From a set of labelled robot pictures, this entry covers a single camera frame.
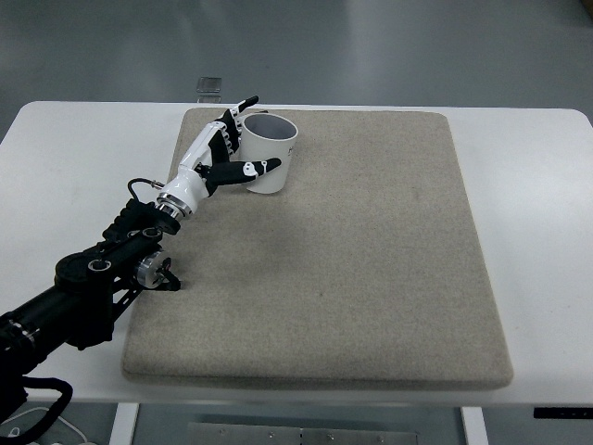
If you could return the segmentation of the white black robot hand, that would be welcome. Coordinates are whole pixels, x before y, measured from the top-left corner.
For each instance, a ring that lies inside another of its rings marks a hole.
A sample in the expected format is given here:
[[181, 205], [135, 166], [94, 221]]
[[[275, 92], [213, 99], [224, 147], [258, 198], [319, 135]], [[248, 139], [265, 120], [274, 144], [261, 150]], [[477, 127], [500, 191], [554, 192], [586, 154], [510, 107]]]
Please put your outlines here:
[[211, 197], [227, 184], [245, 184], [282, 165], [278, 158], [232, 160], [243, 132], [241, 113], [259, 102], [254, 95], [226, 109], [209, 122], [189, 146], [179, 163], [176, 176], [163, 186], [158, 208], [187, 217], [197, 211], [201, 200]]

